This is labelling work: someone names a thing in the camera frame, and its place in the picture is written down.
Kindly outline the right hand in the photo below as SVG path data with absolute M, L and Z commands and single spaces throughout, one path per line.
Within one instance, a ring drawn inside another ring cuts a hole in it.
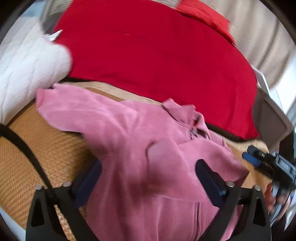
M 271 213 L 276 203 L 282 204 L 282 209 L 280 215 L 284 215 L 290 205 L 290 198 L 287 196 L 280 196 L 277 199 L 273 196 L 273 184 L 269 183 L 267 185 L 266 191 L 264 193 L 265 203 L 268 213 Z

